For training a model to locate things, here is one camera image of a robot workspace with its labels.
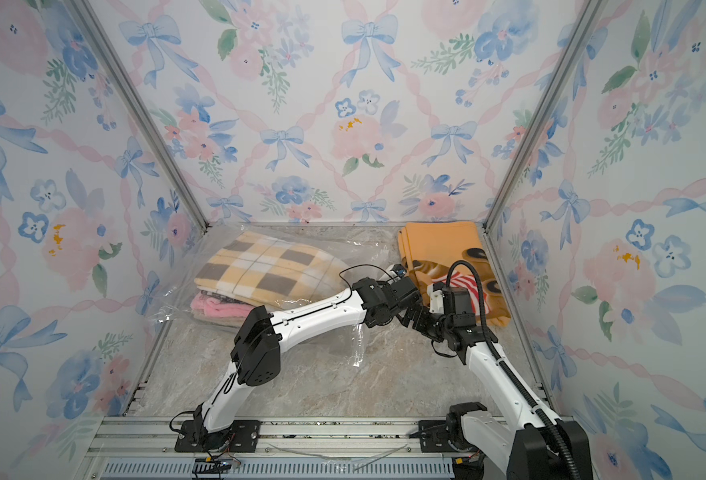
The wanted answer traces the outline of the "orange cartoon print blanket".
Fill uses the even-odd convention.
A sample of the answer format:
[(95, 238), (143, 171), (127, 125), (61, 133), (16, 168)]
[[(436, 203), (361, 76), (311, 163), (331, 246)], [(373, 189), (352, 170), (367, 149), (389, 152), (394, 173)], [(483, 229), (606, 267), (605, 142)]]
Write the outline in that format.
[(511, 315), (475, 223), (409, 223), (398, 231), (397, 241), (401, 262), (426, 304), (428, 287), (450, 277), (453, 287), (471, 292), (475, 310), (477, 293), (483, 292), (489, 324), (508, 326)]

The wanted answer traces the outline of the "clear plastic vacuum bag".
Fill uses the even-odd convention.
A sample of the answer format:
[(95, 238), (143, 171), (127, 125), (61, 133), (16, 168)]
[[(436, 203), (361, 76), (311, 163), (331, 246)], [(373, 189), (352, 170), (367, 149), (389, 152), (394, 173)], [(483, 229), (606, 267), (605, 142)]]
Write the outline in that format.
[(166, 327), (171, 359), (223, 357), (248, 313), (325, 300), (364, 276), (381, 278), (397, 262), (393, 227), (218, 226), (138, 303), (152, 327)]

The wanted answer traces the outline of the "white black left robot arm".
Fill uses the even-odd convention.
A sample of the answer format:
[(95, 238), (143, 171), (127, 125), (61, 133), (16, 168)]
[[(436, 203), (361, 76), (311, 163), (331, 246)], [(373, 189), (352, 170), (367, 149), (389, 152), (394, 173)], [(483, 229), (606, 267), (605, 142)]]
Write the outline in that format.
[(238, 410), (256, 387), (279, 375), (282, 355), (293, 347), (338, 328), (385, 326), (395, 319), (404, 326), (432, 321), (408, 277), (366, 277), (337, 295), (290, 310), (252, 309), (235, 336), (225, 374), (177, 430), (174, 450), (209, 453), (229, 447), (238, 436)]

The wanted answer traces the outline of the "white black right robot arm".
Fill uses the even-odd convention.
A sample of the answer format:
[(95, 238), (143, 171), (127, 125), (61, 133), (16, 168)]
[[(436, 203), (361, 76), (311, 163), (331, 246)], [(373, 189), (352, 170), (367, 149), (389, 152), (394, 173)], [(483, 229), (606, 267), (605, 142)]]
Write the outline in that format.
[(479, 402), (453, 405), (443, 422), (420, 436), (490, 460), (508, 479), (592, 479), (589, 439), (539, 398), (509, 363), (488, 327), (475, 323), (471, 293), (442, 283), (428, 288), (429, 305), (413, 328), (446, 343), (486, 387), (503, 419)]

